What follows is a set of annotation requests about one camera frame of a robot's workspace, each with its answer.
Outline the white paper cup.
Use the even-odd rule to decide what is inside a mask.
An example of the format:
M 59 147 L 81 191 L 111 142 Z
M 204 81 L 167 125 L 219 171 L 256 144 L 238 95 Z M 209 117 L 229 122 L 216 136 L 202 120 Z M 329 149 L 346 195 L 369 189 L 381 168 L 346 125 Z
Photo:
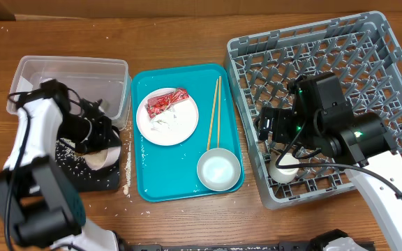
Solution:
M 272 153 L 271 160 L 267 167 L 268 174 L 277 183 L 289 183 L 294 180 L 298 168 L 292 169 L 279 169 L 276 168 L 276 161 L 278 159 L 278 154 Z M 281 165 L 298 165 L 299 160 L 292 156 L 291 153 L 286 153 L 285 156 L 280 161 Z

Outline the red foil wrapper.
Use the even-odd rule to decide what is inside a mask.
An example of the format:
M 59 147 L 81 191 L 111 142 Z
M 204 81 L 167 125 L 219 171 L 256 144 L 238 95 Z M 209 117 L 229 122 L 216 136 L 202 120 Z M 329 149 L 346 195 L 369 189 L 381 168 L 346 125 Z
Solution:
M 147 109 L 149 118 L 153 119 L 155 116 L 168 110 L 172 105 L 188 98 L 189 94 L 187 90 L 178 88 L 169 93 L 148 99 L 145 108 Z

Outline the pink bowl with rice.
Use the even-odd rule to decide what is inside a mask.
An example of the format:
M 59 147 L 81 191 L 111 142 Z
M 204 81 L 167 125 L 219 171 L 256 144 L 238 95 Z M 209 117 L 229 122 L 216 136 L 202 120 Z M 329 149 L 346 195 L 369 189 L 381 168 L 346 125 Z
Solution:
M 102 168 L 109 167 L 118 161 L 120 158 L 120 153 L 121 145 L 118 145 L 98 152 L 88 153 L 82 157 L 90 169 L 99 171 Z

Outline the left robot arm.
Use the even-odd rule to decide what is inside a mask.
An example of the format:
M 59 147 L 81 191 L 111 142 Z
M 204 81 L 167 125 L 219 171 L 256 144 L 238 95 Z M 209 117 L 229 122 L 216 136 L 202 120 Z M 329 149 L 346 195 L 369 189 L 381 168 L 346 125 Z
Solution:
M 6 247 L 51 250 L 127 250 L 116 232 L 86 217 L 79 192 L 55 160 L 56 142 L 74 143 L 79 154 L 117 150 L 118 129 L 103 100 L 73 100 L 73 89 L 50 79 L 32 91 L 13 92 L 18 128 L 0 172 L 0 217 Z

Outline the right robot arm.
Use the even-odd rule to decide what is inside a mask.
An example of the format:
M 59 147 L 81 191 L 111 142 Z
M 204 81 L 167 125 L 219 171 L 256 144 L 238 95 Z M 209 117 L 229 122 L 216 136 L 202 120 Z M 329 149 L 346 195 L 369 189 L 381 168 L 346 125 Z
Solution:
M 402 157 L 392 133 L 373 112 L 354 115 L 338 77 L 301 76 L 288 84 L 291 109 L 263 107 L 258 139 L 285 144 L 278 170 L 343 170 L 368 204 L 392 250 L 402 250 Z

